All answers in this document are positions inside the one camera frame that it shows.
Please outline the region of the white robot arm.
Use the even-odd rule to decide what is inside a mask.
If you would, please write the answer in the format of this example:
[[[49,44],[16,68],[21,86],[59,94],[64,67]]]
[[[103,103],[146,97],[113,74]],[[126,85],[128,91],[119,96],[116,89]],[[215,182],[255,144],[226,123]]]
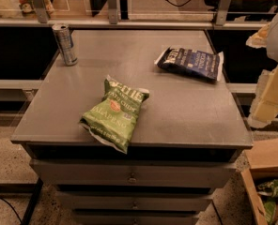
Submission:
[[[278,63],[278,13],[271,22],[250,36],[246,45],[265,48],[268,58]],[[278,115],[278,65],[273,71],[263,70],[258,78],[255,99],[250,108],[248,124],[252,128],[264,128]]]

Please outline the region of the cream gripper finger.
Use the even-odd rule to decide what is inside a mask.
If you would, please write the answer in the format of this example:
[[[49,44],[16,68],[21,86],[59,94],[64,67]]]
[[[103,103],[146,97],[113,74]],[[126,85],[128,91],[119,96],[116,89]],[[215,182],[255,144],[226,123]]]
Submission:
[[[263,70],[258,78],[255,99],[250,108],[248,124],[264,128],[278,115],[278,65],[273,71]]]
[[[255,49],[265,48],[267,46],[269,28],[270,24],[268,23],[260,28],[256,33],[249,36],[246,40],[246,45]]]

